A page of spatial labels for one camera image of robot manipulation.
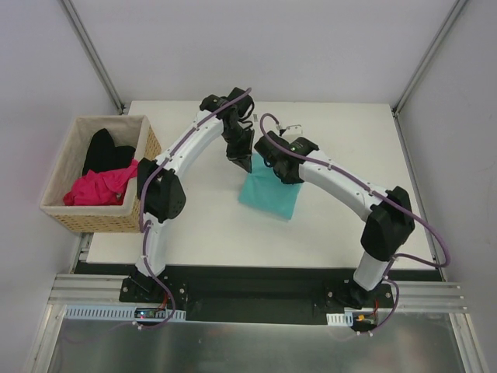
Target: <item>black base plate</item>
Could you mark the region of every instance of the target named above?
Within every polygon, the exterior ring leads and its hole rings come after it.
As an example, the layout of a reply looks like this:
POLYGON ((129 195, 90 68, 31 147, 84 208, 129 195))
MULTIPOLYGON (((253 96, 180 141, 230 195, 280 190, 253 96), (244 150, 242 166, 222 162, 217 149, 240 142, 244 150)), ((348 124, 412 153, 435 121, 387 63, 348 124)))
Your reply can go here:
MULTIPOLYGON (((172 291, 177 308, 186 310, 190 321, 324 325, 327 313, 343 313, 333 292, 352 277, 353 271, 169 266, 159 278, 172 291)), ((417 281, 436 281, 433 275, 438 274, 396 271, 410 274, 394 276, 393 272, 391 278, 417 281)), ((121 302, 162 302, 164 293, 160 287, 150 291, 135 278, 136 274, 123 281, 121 289, 126 291, 121 290, 121 302)), ((391 308, 394 299, 390 285, 380 285, 364 307, 372 309, 375 299, 380 308, 391 308)))

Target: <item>pink cloth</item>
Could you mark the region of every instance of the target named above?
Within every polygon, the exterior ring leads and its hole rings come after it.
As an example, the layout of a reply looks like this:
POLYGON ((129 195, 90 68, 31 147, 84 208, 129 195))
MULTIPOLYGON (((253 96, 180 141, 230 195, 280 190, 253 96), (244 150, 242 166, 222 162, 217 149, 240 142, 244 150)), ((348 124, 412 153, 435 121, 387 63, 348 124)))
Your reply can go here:
POLYGON ((92 170, 77 179, 64 196, 66 206, 103 206, 123 204, 129 179, 137 177, 138 161, 133 159, 127 169, 113 169, 104 173, 92 170))

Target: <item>black cloth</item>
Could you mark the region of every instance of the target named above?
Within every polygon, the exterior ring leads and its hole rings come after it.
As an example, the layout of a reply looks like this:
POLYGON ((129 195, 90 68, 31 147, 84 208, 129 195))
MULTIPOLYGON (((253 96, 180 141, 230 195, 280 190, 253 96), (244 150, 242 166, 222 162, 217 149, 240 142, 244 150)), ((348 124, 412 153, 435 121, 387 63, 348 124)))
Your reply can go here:
POLYGON ((82 174, 86 175, 89 170, 103 173, 112 169, 126 169, 131 164, 134 152, 132 146, 115 146, 112 136, 103 128, 90 141, 82 174))

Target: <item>reflective metal surface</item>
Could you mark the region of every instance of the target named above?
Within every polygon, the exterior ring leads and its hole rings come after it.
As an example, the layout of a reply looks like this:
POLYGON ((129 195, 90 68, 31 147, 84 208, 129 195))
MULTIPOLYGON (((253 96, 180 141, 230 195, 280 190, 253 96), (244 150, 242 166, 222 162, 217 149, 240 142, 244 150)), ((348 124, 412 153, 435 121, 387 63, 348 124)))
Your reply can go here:
POLYGON ((372 337, 348 328, 170 323, 153 331, 65 320, 50 372, 459 372, 448 315, 396 314, 372 337), (61 343, 61 336, 86 343, 61 343))

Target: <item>clothing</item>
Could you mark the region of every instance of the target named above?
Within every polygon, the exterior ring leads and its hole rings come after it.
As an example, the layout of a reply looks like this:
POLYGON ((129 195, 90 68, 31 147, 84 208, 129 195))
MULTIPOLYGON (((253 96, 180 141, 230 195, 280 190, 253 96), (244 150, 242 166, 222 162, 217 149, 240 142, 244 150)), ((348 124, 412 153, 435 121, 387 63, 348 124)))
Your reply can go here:
POLYGON ((127 182, 137 177, 138 161, 133 159, 126 169, 114 169, 103 173, 89 170, 77 179, 69 193, 64 196, 66 206, 103 206, 123 204, 127 182))
POLYGON ((252 155, 252 173, 247 174, 238 201, 290 220, 302 184, 283 184, 259 154, 252 155))
POLYGON ((115 146, 112 136, 103 128, 90 141, 82 175, 86 175, 89 170, 103 173, 111 169, 125 169, 130 165, 134 151, 132 146, 115 146))

